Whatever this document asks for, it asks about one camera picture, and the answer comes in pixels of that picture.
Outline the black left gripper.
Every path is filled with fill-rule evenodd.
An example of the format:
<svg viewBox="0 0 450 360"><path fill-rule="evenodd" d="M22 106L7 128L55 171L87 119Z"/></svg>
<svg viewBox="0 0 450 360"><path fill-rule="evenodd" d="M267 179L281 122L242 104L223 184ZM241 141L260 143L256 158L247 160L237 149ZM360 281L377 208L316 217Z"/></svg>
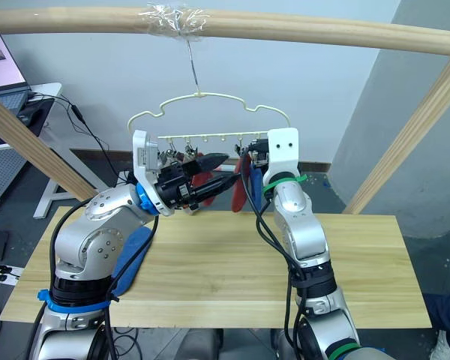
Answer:
<svg viewBox="0 0 450 360"><path fill-rule="evenodd" d="M211 172L228 158L228 154L209 153L185 163L174 161L162 168L155 185L162 203L172 210L190 208L195 211L199 208L196 199L215 197L231 188L239 179L239 173L213 177L194 189L192 186L195 175Z"/></svg>

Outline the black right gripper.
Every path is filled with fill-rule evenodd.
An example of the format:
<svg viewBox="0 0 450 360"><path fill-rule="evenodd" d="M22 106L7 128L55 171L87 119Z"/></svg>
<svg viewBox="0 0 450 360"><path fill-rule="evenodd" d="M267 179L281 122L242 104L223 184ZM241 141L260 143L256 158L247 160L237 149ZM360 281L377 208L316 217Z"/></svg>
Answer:
<svg viewBox="0 0 450 360"><path fill-rule="evenodd" d="M255 167L267 166L269 164L269 141L267 139L253 140L248 146L248 154Z"/></svg>

